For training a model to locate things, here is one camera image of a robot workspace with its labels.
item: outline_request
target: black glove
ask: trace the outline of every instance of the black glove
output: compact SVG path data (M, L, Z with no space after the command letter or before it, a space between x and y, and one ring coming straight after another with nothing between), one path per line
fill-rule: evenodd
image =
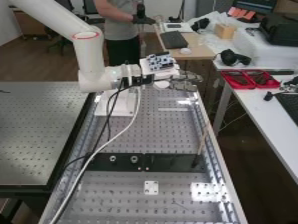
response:
M144 18L138 18L137 15L133 15L133 24L153 25L153 24L156 24L156 20L146 16Z

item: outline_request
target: chair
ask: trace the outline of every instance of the chair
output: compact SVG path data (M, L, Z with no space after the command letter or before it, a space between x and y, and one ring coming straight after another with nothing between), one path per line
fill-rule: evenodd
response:
M94 5L94 0L83 0L84 6L84 12L85 15L97 15L97 9L96 9L96 5ZM105 23L105 19L104 18L89 18L86 20L88 24L98 24L98 23Z
M75 7L72 5L72 2L71 0L55 0L65 9L68 9L71 12L73 11ZM45 27L45 33L51 36L51 37L55 37L57 36L59 34L51 30L48 27ZM57 47L59 50L60 50L60 54L61 56L64 55L64 47L68 45L68 44L72 44L72 42L64 37L64 36L60 36L60 40L52 44L51 46L48 46L47 48L47 53L49 53L49 50L51 48L53 47Z

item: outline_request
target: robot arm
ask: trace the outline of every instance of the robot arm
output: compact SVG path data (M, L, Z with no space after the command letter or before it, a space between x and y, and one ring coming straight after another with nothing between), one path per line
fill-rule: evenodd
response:
M73 42L79 62L79 84L83 92L117 88L121 77L140 76L138 66L104 66L104 34L88 25L53 0L11 0L28 15Z

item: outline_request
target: red box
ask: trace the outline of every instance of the red box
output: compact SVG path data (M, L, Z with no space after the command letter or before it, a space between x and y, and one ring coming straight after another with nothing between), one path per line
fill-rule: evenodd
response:
M257 88L279 88L281 83L273 78L273 76L267 72L262 70L245 70L243 73L251 79Z
M238 70L222 71L221 75L234 89L254 89L255 82Z

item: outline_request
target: cable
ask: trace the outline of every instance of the cable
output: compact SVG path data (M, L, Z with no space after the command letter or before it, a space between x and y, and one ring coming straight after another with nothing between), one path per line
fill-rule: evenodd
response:
M137 100L137 108L136 108L136 112L134 112L134 115L133 115L133 119L132 119L132 121L130 121L130 123L129 123L129 125L126 126L126 128L94 151L94 153L92 153L92 155L90 155L90 157L88 158L88 160L86 160L86 162L85 162L85 164L84 164L84 167L83 167L83 169L81 169L81 171L80 171L80 173L79 173L79 175L77 175L77 177L76 177L76 180L75 180L75 182L73 182L73 185L72 185L72 188L71 188L71 190L68 191L68 195L67 195L67 197L64 198L64 201L63 201L63 204L60 205L60 208L59 208L59 210L57 210L57 213L56 213L56 215L55 215L55 217L53 217L53 219L52 219L52 221L51 221L51 223L49 224L56 224L57 223L57 220L59 220L59 218L60 218L60 216L61 216L61 214L63 214L63 211L65 210L65 208L67 208L67 205L68 205L68 202L69 202L69 200L71 200L71 197L72 197L72 195L73 195L73 193L75 193L75 190L76 190L76 188L77 188L77 185L79 185L79 183L80 183L80 180L81 180L81 178L83 178L83 175L84 175L84 173L85 173L85 170L86 170L86 167L88 167L88 165L89 165L89 163L90 163L90 161L93 160L93 158L94 158L94 156L101 152L101 150L110 144L110 142L113 142L117 138L118 138L118 136L120 135L122 135L122 133L130 128L130 126L132 126L132 124L133 124L133 122L134 122L134 120L136 120L136 117L137 117L137 114L138 114L138 109L140 109L140 104L141 104L141 88L138 87L137 88L137 91L138 91L138 100Z
M113 97L114 97L116 95L118 96L118 94L120 94L122 91L130 89L132 87L133 87L133 86L129 86L129 87L121 89L118 92L116 92L116 93L109 97L109 100L108 100L108 103L106 103L106 116L108 116L108 113L109 113L109 103L110 103L110 100L113 99ZM109 120L108 120L106 126L108 126L108 141L109 141L109 139L110 139L110 124L109 124Z
M178 18L184 20L185 0L182 0Z
M237 117L232 122L229 122L225 127L222 129L220 129L220 132L232 124L234 123L235 121L238 121L243 116L246 115L246 113L243 113L239 117Z
M90 153L86 153L84 156L80 156L79 158L73 159L63 168L61 174L64 173L64 171L67 170L67 168L69 167L69 165L72 165L76 161L85 159L90 156Z
M116 102L117 102L117 99L118 99L118 94L120 94L120 92L124 91L124 90L120 90L121 87L122 87L122 84L124 84L124 79L121 80L120 87L118 87L118 91L109 97L109 101L110 101L110 99L113 98L113 96L116 96L116 99L114 99L114 102L113 102L113 106L112 106L112 109L110 109L110 113L109 113L109 115L108 115L108 117L106 117L106 120L105 120L104 127L102 127L101 132L100 132L100 136L98 136L98 138L97 138L97 140L96 140L96 144L94 144L94 147L93 147L90 153L93 153L93 152L96 151L96 147L97 147L97 145L98 145L98 142L100 142L100 140L101 140L102 134L104 134L104 132L105 132L105 128L106 128L106 126L108 126L108 124L109 124L109 119L110 119L110 116L112 116L112 113L113 113L113 110L114 110Z
M192 163L192 168L194 168L198 165L198 163L200 163L200 155L202 153L202 148L204 148L204 146L206 144L206 137L208 137L209 125L210 125L210 121L208 121L208 123L205 125L205 128L204 128L204 131L202 131L202 139L201 139L198 151L197 151L197 154L194 156L193 163Z
M217 0L213 1L213 7L212 7L212 11L216 11L216 6L217 6Z
M237 100L234 102L232 102L226 108L226 111L238 103L239 103L239 101L237 101Z

